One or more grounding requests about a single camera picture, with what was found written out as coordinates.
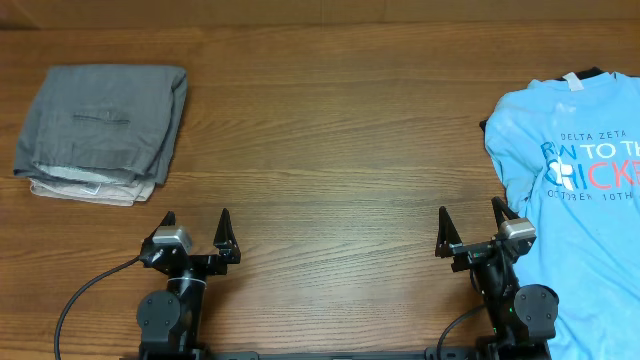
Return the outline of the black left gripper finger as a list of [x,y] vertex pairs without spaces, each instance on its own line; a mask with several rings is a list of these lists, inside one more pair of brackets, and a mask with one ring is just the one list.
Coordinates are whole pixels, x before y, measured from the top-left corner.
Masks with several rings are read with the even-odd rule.
[[213,244],[218,249],[220,256],[239,255],[239,246],[233,232],[230,212],[227,208],[222,210]]
[[159,226],[160,227],[174,226],[175,224],[176,224],[175,213],[173,211],[168,211],[164,216],[164,218],[161,220]]

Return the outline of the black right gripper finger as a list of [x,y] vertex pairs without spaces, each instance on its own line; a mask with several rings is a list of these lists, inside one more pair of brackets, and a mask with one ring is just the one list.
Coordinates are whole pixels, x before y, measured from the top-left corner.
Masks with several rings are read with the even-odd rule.
[[453,257],[462,241],[445,206],[439,208],[438,220],[435,255],[440,258]]
[[496,226],[500,227],[507,220],[518,219],[519,215],[498,196],[491,199]]

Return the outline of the light blue printed t-shirt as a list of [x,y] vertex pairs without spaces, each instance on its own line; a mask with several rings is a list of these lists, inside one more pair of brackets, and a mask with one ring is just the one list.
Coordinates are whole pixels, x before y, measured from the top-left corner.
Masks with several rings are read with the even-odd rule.
[[559,297],[555,359],[639,355],[639,81],[605,72],[505,94],[485,147],[536,240],[522,284]]

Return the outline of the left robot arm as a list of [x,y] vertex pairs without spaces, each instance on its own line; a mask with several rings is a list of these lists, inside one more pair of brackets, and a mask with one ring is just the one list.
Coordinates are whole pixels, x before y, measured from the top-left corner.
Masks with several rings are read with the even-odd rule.
[[140,359],[210,359],[208,345],[199,341],[207,279],[225,275],[241,261],[230,213],[223,209],[213,245],[214,254],[193,255],[192,239],[176,216],[168,212],[141,246],[139,261],[167,276],[166,288],[146,295],[138,305]]

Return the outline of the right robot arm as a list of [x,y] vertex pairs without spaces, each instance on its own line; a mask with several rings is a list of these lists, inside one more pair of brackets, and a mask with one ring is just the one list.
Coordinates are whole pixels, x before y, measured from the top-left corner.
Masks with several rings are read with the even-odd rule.
[[448,357],[444,342],[461,322],[485,311],[493,334],[460,351],[465,359],[549,359],[548,341],[556,336],[559,297],[548,286],[519,283],[514,265],[532,249],[535,227],[510,210],[499,197],[491,199],[497,233],[490,240],[463,243],[447,209],[438,213],[435,255],[451,258],[454,272],[467,271],[483,303],[452,321],[441,333],[434,350],[437,359]]

